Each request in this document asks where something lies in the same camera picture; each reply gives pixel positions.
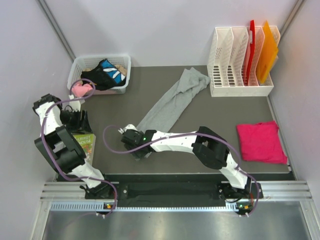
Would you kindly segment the grey t shirt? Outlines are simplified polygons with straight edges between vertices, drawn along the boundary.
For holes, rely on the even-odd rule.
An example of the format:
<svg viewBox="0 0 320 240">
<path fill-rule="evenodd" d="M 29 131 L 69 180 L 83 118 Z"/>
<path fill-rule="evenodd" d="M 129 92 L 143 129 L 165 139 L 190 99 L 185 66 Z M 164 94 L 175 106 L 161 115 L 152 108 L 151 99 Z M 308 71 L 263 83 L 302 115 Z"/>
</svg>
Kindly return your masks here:
<svg viewBox="0 0 320 240">
<path fill-rule="evenodd" d="M 193 98 L 210 82 L 210 77 L 195 68 L 184 69 L 180 79 L 156 102 L 136 128 L 142 132 L 169 132 Z"/>
</svg>

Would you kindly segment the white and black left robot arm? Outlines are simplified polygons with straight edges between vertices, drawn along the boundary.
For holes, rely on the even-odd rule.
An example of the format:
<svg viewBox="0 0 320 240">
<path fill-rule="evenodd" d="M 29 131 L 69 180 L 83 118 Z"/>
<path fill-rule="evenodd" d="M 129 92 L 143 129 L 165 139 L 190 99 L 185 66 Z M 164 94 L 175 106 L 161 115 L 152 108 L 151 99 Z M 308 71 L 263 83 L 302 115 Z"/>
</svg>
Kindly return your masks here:
<svg viewBox="0 0 320 240">
<path fill-rule="evenodd" d="M 86 186 L 83 189 L 90 198 L 109 198 L 114 193 L 113 185 L 89 163 L 87 154 L 75 138 L 93 132 L 88 112 L 72 95 L 70 99 L 68 109 L 63 108 L 61 99 L 52 94 L 34 102 L 32 109 L 41 126 L 40 136 L 34 144 L 55 172 L 84 181 Z"/>
</svg>

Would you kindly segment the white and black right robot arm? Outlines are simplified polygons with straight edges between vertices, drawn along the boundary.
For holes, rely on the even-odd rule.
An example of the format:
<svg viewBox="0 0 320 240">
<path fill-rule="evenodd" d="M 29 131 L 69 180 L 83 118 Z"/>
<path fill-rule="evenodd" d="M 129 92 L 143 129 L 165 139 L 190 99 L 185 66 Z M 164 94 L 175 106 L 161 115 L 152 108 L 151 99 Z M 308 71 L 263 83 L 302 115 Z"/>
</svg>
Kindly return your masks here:
<svg viewBox="0 0 320 240">
<path fill-rule="evenodd" d="M 129 124 L 119 132 L 122 134 L 121 142 L 135 159 L 168 151 L 192 154 L 205 167 L 220 171 L 237 197 L 245 198 L 252 191 L 248 177 L 241 172 L 226 140 L 208 127 L 201 126 L 197 131 L 188 133 L 169 133 L 159 130 L 143 132 Z"/>
</svg>

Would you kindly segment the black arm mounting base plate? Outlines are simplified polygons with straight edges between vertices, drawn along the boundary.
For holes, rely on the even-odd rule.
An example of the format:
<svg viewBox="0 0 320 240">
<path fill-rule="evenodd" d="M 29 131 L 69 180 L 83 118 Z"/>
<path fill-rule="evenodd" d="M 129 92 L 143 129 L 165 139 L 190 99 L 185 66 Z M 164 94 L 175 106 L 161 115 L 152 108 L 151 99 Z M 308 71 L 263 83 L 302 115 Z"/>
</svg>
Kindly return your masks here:
<svg viewBox="0 0 320 240">
<path fill-rule="evenodd" d="M 147 203 L 153 207 L 176 207 L 182 203 L 207 207 L 221 206 L 226 200 L 250 202 L 263 197 L 259 183 L 249 179 L 244 190 L 237 190 L 222 174 L 109 175 L 109 179 L 114 181 L 117 203 L 122 207 Z"/>
</svg>

